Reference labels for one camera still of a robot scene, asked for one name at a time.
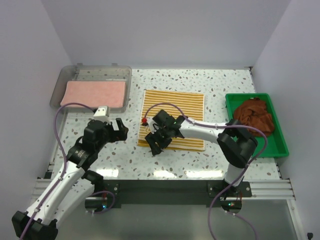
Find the yellow white striped towel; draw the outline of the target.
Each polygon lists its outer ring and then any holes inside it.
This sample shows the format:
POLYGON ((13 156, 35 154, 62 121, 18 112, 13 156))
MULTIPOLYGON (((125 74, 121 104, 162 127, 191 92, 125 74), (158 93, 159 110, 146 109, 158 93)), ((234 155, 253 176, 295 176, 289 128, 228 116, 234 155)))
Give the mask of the yellow white striped towel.
MULTIPOLYGON (((160 110, 177 118, 183 112, 197 121, 204 120, 205 95, 193 92, 145 90, 141 108, 141 118, 154 117, 160 110)), ((167 147, 169 150, 203 152, 205 142, 195 138, 174 138, 167 147)))

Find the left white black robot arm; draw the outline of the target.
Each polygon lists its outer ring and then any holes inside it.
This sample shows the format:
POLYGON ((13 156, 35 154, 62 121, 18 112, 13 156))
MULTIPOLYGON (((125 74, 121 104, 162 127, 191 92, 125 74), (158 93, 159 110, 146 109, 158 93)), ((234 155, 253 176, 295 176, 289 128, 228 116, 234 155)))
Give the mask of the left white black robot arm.
POLYGON ((24 212, 17 211, 11 221, 16 236, 21 240, 54 240, 58 234, 59 209, 69 191, 79 180, 87 182, 86 195, 103 194, 103 176, 90 170, 100 151, 108 143, 126 141, 129 129, 121 118, 116 118, 118 129, 112 123, 91 120, 75 144, 63 153, 64 163, 40 197, 24 212))

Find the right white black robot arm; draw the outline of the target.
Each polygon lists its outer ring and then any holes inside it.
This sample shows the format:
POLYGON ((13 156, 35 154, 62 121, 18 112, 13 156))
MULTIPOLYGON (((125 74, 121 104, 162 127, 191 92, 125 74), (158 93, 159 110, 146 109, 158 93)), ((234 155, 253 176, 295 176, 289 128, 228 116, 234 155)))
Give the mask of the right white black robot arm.
POLYGON ((180 115, 177 118, 160 110, 154 117, 143 117, 142 125, 149 127, 145 137, 152 155, 159 155, 173 139, 198 139, 217 144, 228 168, 224 174, 223 192, 235 196, 244 178, 244 169, 255 152, 258 142, 255 137, 237 120, 227 123, 208 123, 180 115))

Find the folded pink towel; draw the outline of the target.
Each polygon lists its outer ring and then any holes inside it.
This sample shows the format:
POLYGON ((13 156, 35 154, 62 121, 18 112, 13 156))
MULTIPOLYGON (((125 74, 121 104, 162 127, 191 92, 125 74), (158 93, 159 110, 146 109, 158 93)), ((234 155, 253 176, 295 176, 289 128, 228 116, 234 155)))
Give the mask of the folded pink towel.
POLYGON ((124 106, 124 81, 69 81, 61 105, 80 103, 91 108, 124 106))

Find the clear grey plastic bin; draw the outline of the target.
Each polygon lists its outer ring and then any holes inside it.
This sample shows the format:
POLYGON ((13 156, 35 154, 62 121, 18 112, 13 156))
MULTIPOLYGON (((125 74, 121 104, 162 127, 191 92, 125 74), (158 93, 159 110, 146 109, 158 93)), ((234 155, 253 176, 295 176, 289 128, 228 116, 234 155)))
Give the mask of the clear grey plastic bin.
POLYGON ((111 113, 125 112, 130 96, 132 68, 129 66, 105 65, 69 65, 59 74, 50 100, 50 106, 58 109, 65 95, 67 83, 70 81, 123 81, 126 83, 123 107, 110 108, 111 113))

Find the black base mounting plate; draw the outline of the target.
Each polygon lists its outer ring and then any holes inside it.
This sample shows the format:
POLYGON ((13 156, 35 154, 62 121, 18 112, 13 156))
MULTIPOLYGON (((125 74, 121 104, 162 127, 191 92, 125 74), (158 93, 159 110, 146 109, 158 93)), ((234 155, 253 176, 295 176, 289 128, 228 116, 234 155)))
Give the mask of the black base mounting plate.
POLYGON ((227 186, 223 180, 104 180, 102 191, 85 199, 87 210, 123 205, 205 205, 227 186))

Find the brown crumpled towel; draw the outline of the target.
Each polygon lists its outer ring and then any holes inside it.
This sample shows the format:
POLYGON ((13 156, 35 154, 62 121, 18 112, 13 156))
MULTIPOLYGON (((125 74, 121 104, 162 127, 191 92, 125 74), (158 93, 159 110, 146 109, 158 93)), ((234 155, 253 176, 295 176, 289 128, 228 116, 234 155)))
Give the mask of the brown crumpled towel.
POLYGON ((243 125, 256 128, 269 137, 275 130, 272 115, 267 104, 258 97, 244 101, 233 113, 235 119, 243 125))

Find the green plastic tray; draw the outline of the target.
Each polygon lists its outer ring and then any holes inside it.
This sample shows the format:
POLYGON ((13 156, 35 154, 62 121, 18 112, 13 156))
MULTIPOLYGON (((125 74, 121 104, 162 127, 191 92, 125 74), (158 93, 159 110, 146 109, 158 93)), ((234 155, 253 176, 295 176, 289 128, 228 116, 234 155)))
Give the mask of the green plastic tray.
POLYGON ((259 98, 266 103, 266 110, 272 116, 272 121, 275 126, 273 133, 267 137, 268 144, 260 158, 283 158, 289 155, 289 150, 283 135, 281 125, 278 121, 276 111, 270 96, 267 93, 227 93, 225 95, 225 104, 229 120, 234 117, 237 107, 244 101, 249 99, 259 98))

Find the aluminium rail frame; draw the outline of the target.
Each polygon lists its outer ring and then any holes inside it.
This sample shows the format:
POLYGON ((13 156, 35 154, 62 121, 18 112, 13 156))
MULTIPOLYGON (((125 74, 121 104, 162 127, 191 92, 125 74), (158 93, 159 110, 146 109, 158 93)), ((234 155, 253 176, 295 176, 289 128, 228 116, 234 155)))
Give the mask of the aluminium rail frame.
POLYGON ((60 240, 294 240, 294 193, 288 180, 252 179, 252 198, 243 200, 240 217, 203 205, 126 204, 92 215, 79 204, 58 229, 60 240), (207 217, 211 216, 212 227, 207 217))

